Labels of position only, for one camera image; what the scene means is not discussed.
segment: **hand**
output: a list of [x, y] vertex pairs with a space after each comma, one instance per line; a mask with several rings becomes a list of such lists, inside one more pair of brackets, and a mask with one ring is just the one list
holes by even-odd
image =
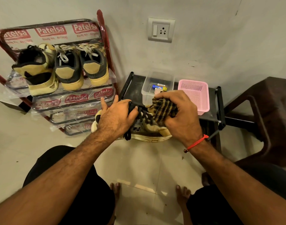
[[178, 139], [186, 148], [203, 137], [197, 106], [191, 102], [182, 90], [161, 92], [154, 96], [157, 99], [170, 99], [176, 104], [178, 113], [174, 118], [168, 116], [165, 125], [171, 135]]
[[98, 123], [97, 130], [103, 132], [105, 136], [111, 137], [114, 141], [122, 136], [134, 123], [138, 115], [136, 106], [128, 114], [128, 102], [131, 100], [121, 100], [118, 102], [118, 95], [115, 95], [113, 104], [108, 108], [104, 98], [100, 98], [102, 112]]

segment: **red thread bracelet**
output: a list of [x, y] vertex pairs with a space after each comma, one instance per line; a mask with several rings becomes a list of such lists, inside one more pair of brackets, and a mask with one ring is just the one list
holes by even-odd
[[192, 147], [195, 147], [197, 144], [199, 144], [204, 139], [208, 138], [208, 135], [203, 134], [203, 138], [200, 140], [197, 140], [195, 143], [191, 144], [187, 149], [183, 150], [184, 153], [187, 153]]

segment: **wall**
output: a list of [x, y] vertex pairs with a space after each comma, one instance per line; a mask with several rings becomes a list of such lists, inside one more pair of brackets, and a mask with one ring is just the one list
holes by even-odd
[[[119, 85], [151, 67], [221, 86], [224, 103], [268, 77], [286, 78], [286, 0], [0, 0], [0, 28], [103, 11]], [[175, 19], [173, 41], [147, 40], [148, 17]], [[12, 61], [0, 49], [0, 73]]]

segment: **forearm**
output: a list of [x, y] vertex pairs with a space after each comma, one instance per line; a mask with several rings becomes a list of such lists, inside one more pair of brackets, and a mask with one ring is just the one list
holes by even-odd
[[269, 190], [208, 143], [190, 150], [245, 225], [286, 224], [286, 200]]
[[111, 143], [103, 133], [92, 133], [76, 149], [2, 202], [0, 224], [58, 224], [90, 168]]

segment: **white shoelace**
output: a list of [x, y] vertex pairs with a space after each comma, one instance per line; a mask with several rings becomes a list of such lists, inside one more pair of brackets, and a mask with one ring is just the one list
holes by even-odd
[[66, 56], [66, 52], [69, 50], [73, 50], [74, 47], [72, 46], [67, 46], [67, 45], [55, 45], [55, 50], [60, 53], [58, 58], [60, 58], [60, 66], [62, 65], [62, 62], [68, 63], [68, 58]]
[[85, 51], [86, 55], [85, 56], [89, 56], [91, 60], [93, 60], [92, 56], [98, 57], [98, 54], [93, 52], [93, 49], [98, 48], [99, 45], [98, 44], [85, 44], [85, 45], [79, 45], [76, 46], [76, 48], [80, 51]]

